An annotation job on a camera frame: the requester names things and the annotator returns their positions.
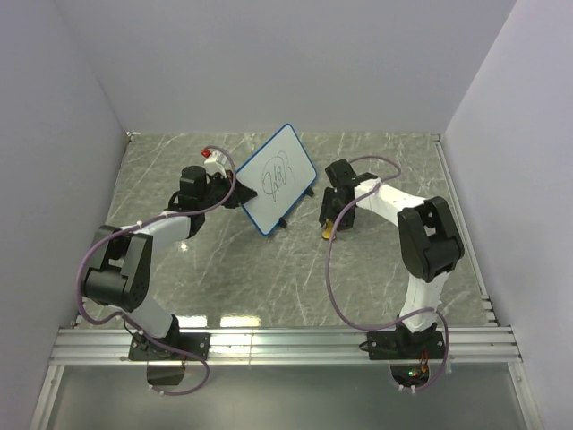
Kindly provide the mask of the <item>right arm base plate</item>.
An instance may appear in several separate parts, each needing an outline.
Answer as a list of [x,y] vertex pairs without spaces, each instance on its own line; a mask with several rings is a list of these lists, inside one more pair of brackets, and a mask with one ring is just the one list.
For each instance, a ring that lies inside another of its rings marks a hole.
[[447,341],[434,326],[425,331],[410,332],[405,327],[394,331],[369,331],[358,348],[370,360],[442,359]]

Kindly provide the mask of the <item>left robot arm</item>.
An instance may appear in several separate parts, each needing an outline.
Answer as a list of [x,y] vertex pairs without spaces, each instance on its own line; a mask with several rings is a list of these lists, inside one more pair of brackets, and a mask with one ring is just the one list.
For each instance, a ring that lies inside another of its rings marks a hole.
[[191,166],[183,169],[178,190],[155,219],[139,227],[98,229],[95,251],[81,274],[80,294],[118,310],[132,336],[131,360],[207,357],[210,335],[181,332],[177,317],[151,297],[152,261],[161,249],[195,236],[213,208],[234,209],[256,195],[229,170],[210,175]]

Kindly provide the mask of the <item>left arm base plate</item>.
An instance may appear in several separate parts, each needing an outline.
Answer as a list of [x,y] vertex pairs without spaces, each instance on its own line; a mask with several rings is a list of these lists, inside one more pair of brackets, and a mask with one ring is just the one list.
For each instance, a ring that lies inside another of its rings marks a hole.
[[183,332],[159,346],[140,334],[134,334],[128,352],[130,361],[198,361],[206,360],[211,335],[207,332]]

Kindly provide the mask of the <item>yellow bone-shaped eraser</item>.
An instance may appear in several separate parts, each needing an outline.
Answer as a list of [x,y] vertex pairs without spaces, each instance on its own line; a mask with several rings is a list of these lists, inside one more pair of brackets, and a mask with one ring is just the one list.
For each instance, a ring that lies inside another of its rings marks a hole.
[[321,231],[321,238],[322,239],[324,239],[326,241],[330,241],[330,238],[332,236],[333,224],[334,224],[334,222],[331,219],[325,220],[324,225],[322,226],[322,231]]

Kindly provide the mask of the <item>blue framed whiteboard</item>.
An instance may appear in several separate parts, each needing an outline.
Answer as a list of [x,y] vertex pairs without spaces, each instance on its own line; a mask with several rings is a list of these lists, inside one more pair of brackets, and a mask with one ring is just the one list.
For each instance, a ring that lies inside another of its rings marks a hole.
[[243,205],[253,225],[268,236],[317,180],[318,172],[291,124],[277,130],[237,170],[257,196]]

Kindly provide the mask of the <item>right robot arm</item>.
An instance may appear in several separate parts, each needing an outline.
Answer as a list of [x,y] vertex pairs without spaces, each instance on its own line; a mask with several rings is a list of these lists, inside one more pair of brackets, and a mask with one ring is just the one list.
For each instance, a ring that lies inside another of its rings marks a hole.
[[319,223],[333,241],[338,229],[354,225],[355,209],[370,211],[398,229],[402,262],[408,271],[405,303],[398,315],[395,346],[407,358],[425,350],[436,328],[436,309],[449,274],[465,247],[447,200],[423,198],[371,177],[324,190]]

